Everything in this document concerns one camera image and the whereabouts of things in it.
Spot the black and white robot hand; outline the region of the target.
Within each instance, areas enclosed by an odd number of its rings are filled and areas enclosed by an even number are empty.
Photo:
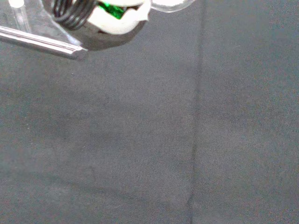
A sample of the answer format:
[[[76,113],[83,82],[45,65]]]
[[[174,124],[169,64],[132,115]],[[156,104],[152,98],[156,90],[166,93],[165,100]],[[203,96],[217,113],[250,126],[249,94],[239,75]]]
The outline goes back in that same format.
[[[92,51],[131,41],[151,10],[149,0],[44,0],[42,4],[67,35]]]

